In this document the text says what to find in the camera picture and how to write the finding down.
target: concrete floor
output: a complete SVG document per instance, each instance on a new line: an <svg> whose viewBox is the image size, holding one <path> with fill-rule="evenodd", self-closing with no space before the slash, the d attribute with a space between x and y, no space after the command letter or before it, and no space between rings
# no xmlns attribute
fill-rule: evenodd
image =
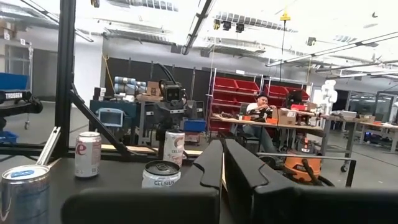
<svg viewBox="0 0 398 224"><path fill-rule="evenodd" d="M18 115L7 118L6 131L12 131L19 135L19 143L40 144L47 140L54 122L55 104L44 104L41 114L30 116L30 129L24 129L26 115ZM88 120L76 108L71 115L70 145L75 144L78 133L88 129ZM346 139L340 133L331 133L330 146L335 148L345 147ZM201 142L199 146L186 146L189 150L204 150L207 143ZM398 189L398 154L386 154L388 149L381 149L369 145L353 146L352 157L357 160L353 187L362 189ZM342 157L342 154L328 153L327 156ZM0 172L4 172L14 166L31 164L33 161L25 157L14 157L0 163ZM343 161L324 161L322 176L331 180L337 187L344 187L346 173L340 172Z"/></svg>

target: seated man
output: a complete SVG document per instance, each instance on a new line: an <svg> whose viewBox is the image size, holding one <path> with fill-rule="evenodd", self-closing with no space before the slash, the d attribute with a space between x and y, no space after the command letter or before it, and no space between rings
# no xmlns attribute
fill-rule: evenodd
<svg viewBox="0 0 398 224"><path fill-rule="evenodd" d="M247 112L251 110L262 110L267 108L276 108L275 106L268 105L268 98L266 95L257 96L257 103L251 103L246 109ZM264 148L265 152L277 153L276 148L272 144L272 139L269 136L267 130L260 126L244 125L243 131L247 134L251 134L260 140L260 144Z"/></svg>

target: aluminum can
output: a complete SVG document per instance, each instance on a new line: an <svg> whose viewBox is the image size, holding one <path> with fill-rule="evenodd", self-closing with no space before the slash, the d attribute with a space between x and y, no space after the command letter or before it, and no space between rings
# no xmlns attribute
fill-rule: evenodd
<svg viewBox="0 0 398 224"><path fill-rule="evenodd" d="M163 160L174 162L181 167L184 144L185 133L181 131L166 131Z"/></svg>
<svg viewBox="0 0 398 224"><path fill-rule="evenodd" d="M80 133L76 139L75 176L89 178L98 175L101 160L101 135L93 131Z"/></svg>
<svg viewBox="0 0 398 224"><path fill-rule="evenodd" d="M25 165L2 174L0 223L49 223L49 171L47 166Z"/></svg>
<svg viewBox="0 0 398 224"><path fill-rule="evenodd" d="M180 167L173 162L148 162L142 172L142 188L170 187L180 177Z"/></svg>

